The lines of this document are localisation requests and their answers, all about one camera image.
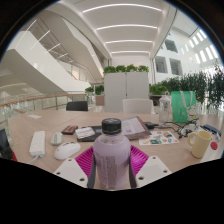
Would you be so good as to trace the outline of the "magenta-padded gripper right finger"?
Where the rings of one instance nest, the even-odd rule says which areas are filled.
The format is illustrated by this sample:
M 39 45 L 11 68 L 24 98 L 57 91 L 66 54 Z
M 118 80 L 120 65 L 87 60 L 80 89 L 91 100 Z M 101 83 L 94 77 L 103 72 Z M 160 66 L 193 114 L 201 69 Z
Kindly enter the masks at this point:
M 131 147 L 129 182 L 132 189 L 146 186 L 170 174 L 171 171 L 157 156 L 148 156 L 137 147 Z

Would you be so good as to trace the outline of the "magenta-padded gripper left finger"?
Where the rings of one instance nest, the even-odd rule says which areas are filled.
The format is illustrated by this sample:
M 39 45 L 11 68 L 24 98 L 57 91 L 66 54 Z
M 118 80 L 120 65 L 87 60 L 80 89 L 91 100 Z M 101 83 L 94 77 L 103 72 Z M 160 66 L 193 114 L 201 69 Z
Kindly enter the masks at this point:
M 96 177 L 93 148 L 90 147 L 76 158 L 67 158 L 54 174 L 81 187 L 92 189 Z

